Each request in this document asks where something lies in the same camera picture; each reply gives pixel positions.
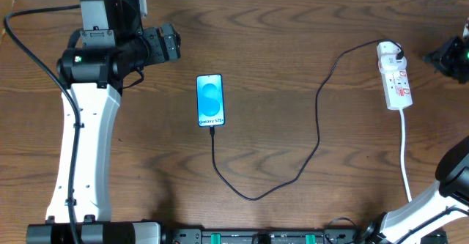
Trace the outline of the blue Galaxy smartphone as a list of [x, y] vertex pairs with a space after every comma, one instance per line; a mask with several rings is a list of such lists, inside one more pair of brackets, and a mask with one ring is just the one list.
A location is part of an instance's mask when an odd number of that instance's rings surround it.
[[199, 127], [225, 123], [224, 90], [221, 74], [200, 75], [196, 78]]

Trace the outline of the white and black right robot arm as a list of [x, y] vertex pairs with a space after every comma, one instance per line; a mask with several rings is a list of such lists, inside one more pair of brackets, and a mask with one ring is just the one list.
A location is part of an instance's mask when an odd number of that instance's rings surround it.
[[401, 123], [399, 164], [407, 197], [406, 205], [384, 212], [364, 229], [359, 243], [419, 243], [423, 237], [468, 216], [468, 138], [452, 147], [439, 162], [433, 183], [413, 197], [405, 166], [406, 123], [404, 110], [413, 104], [407, 60], [400, 44], [383, 39], [377, 43], [387, 108], [398, 111]]

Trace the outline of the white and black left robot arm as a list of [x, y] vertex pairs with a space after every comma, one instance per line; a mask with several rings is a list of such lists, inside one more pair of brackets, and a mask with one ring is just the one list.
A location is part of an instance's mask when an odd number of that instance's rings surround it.
[[125, 77], [180, 58], [180, 36], [166, 23], [144, 28], [146, 0], [80, 0], [83, 26], [57, 62], [64, 129], [59, 171], [45, 223], [28, 243], [162, 243], [154, 221], [111, 219], [109, 166]]

